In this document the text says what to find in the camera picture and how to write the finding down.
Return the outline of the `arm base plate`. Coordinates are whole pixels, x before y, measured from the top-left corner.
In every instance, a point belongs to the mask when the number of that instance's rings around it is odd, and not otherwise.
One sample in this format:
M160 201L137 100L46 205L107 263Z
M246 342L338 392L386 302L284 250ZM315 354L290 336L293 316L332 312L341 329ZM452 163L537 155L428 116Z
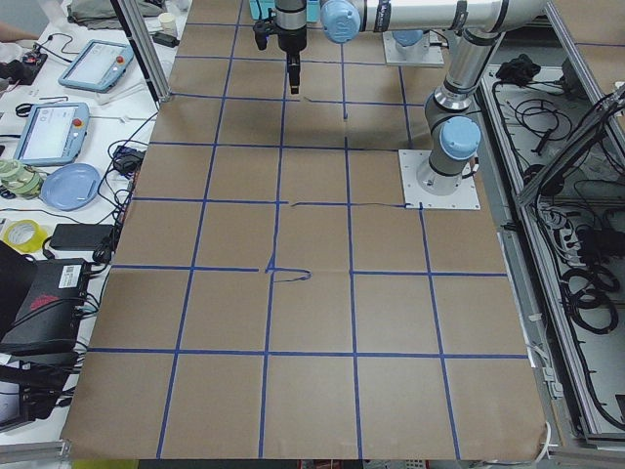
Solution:
M414 29L383 33L387 65L441 68L443 44L434 32Z
M441 176L430 165L429 150L400 149L404 205L410 209L480 210L470 165L456 176Z

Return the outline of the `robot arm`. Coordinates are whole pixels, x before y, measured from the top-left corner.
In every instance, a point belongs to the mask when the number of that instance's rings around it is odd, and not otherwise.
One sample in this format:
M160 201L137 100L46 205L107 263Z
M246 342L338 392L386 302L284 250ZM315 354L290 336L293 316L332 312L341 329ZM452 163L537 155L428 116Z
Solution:
M382 36L390 65L442 67L429 118L465 112L492 55L506 32L539 16L543 1L322 1L318 19L328 40L345 44L361 32Z

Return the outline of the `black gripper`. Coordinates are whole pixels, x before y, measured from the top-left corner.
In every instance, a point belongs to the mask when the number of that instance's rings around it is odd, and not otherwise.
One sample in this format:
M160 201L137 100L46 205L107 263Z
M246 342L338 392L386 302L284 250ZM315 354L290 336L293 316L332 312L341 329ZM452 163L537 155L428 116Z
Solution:
M268 37L278 37L279 48L287 54L290 93L300 93L300 54L307 46L307 1L275 0L274 9L266 19L257 20L253 31L258 48L267 49Z

